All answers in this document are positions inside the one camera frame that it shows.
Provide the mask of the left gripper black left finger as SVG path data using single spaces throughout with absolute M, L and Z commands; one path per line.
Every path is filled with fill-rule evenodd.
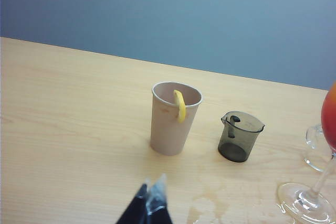
M 117 224 L 146 223 L 146 202 L 148 199 L 148 179 L 140 186 L 131 202 L 126 207 Z

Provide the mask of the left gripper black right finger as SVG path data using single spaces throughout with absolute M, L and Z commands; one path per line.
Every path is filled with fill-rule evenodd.
M 145 204 L 147 223 L 173 223 L 167 208 L 166 180 L 166 174 L 162 174 L 160 178 L 150 187 L 147 193 Z

